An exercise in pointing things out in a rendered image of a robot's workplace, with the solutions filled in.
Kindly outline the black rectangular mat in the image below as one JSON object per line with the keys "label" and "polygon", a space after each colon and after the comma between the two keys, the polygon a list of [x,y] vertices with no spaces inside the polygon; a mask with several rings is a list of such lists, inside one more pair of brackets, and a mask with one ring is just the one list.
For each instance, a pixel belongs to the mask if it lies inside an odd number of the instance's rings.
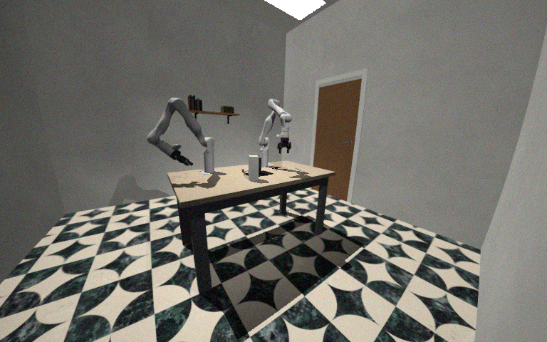
{"label": "black rectangular mat", "polygon": [[[249,176],[248,173],[244,173],[244,174]],[[259,174],[259,177],[260,177],[260,176],[264,176],[264,175],[272,175],[272,174],[273,174],[273,173],[271,173],[271,172],[267,172],[267,171],[262,170],[262,171],[261,171],[261,174]]]}

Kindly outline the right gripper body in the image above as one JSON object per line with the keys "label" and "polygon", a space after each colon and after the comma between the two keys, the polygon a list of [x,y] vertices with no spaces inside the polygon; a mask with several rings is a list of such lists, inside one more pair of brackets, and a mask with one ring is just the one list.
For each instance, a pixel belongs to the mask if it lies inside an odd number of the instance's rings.
{"label": "right gripper body", "polygon": [[176,160],[176,159],[175,159],[175,156],[177,155],[177,156],[180,157],[180,156],[181,156],[180,154],[181,154],[181,152],[180,152],[179,150],[175,150],[175,151],[170,155],[170,157],[171,157],[173,160]]}

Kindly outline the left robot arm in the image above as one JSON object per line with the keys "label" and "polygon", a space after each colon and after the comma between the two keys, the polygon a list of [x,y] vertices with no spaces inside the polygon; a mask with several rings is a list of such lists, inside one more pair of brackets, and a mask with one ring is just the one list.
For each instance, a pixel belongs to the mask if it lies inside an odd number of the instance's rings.
{"label": "left robot arm", "polygon": [[264,128],[263,128],[261,136],[259,138],[259,144],[263,145],[263,147],[260,149],[260,157],[261,157],[261,166],[262,167],[267,167],[268,166],[269,139],[266,138],[266,135],[273,127],[273,123],[274,123],[274,119],[276,117],[276,113],[280,117],[280,121],[281,121],[281,134],[276,135],[276,137],[289,138],[289,126],[286,125],[285,123],[289,123],[292,120],[291,115],[288,114],[282,108],[279,107],[280,102],[278,100],[270,99],[269,102],[268,102],[268,106],[269,106],[270,109],[273,110],[273,112],[265,120]]}

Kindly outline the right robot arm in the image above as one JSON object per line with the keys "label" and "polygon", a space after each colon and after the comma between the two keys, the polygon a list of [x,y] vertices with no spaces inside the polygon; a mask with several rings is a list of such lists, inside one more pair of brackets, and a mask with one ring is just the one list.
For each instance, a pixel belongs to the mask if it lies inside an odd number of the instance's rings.
{"label": "right robot arm", "polygon": [[177,111],[184,118],[187,127],[194,133],[202,146],[207,147],[204,151],[204,172],[214,172],[214,139],[206,138],[202,134],[200,124],[190,113],[184,101],[180,98],[170,98],[167,107],[155,129],[147,136],[147,141],[158,147],[166,155],[170,155],[181,148],[181,145],[174,144],[174,147],[160,138],[169,127],[172,114]]}

